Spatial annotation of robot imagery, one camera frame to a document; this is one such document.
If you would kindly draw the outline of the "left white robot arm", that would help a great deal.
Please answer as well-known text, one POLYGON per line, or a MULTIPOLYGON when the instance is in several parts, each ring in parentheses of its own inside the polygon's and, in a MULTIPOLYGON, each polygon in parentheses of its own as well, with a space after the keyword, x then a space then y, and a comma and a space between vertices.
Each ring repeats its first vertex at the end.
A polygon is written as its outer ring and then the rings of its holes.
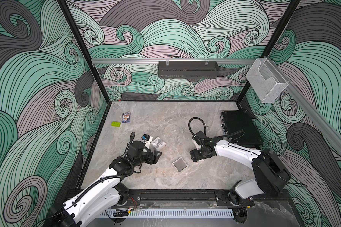
POLYGON ((90 186, 63 204, 54 204, 44 220, 45 227, 86 227, 106 209, 124 205, 129 189, 122 181, 133 174, 140 174, 143 164, 154 165, 161 152, 151 150, 153 138, 143 135, 135 140, 132 132, 122 155, 114 159, 101 176, 90 186))

